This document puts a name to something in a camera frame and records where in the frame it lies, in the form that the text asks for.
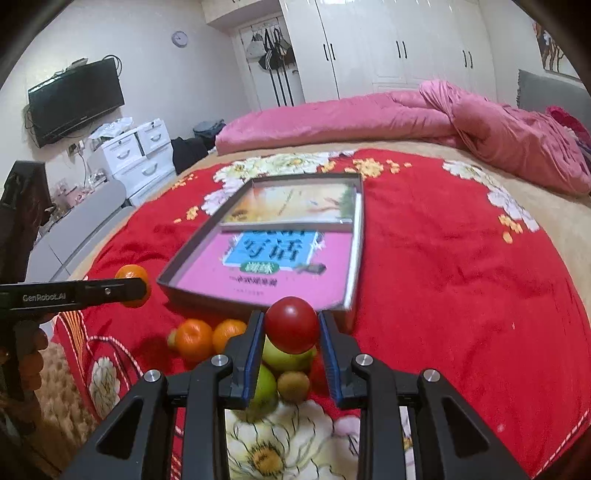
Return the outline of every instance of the green apple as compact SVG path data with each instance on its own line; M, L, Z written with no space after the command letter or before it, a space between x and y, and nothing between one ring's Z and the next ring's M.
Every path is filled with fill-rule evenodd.
M272 412L277 406L277 382L271 371L261 365L256 380L255 394L248 404L247 413L255 417L262 417Z
M313 346L307 352L300 353L299 355L290 355L279 350L267 337L265 337L265 346L262 349L263 361L278 372L302 372L309 370L315 354L316 347Z

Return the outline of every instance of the pink blanket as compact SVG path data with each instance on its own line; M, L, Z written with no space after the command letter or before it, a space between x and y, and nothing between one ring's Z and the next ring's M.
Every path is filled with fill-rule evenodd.
M466 148L480 160L549 189L589 194L582 153L552 117L498 105L442 81L330 102L250 113L216 140L219 154L325 142L423 140Z

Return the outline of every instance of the television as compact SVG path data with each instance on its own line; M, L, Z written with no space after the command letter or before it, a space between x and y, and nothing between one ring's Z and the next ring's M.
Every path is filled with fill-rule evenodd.
M29 120L39 147L125 104L113 58L66 70L28 93Z

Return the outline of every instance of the white wardrobe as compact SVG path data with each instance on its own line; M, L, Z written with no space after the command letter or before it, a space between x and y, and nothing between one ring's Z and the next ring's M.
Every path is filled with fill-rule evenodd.
M306 102L444 79L496 100L476 0L281 0Z

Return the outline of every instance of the white flower print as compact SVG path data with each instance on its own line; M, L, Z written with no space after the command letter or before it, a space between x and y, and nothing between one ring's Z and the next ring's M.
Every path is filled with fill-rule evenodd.
M538 222L525 210L503 187L491 190L488 193L488 200L495 206L502 208L511 219L516 222L523 220L530 232L537 232L540 229Z
M92 367L92 380L88 386L96 412L104 419L119 403L117 370L108 356L102 356Z
M224 182L223 188L220 190L216 190L208 195L205 195L203 200L205 200L204 204L201 205L201 210L203 210L208 215L213 215L217 212L217 209L220 208L226 201L234 195L240 187L244 185L244 181L239 178L229 178Z
M408 413L402 426L410 442ZM355 480L359 459L358 417L335 422L313 400L299 406L280 401L256 423L226 411L228 464L232 480ZM407 478L414 479L414 454L406 450Z
M315 173L317 168L326 165L337 152L320 153L283 153L270 157L252 157L238 160L220 168L213 176L213 181L222 182L223 187L203 198L201 210L213 215L244 183L254 177L271 175L290 175L297 173Z
M507 189L488 173L461 161L445 161L443 169L461 179L476 180L478 183L482 183L490 190L487 197L495 207L502 208L515 222L523 220L531 232L537 232L540 229L538 222L531 214L520 206Z

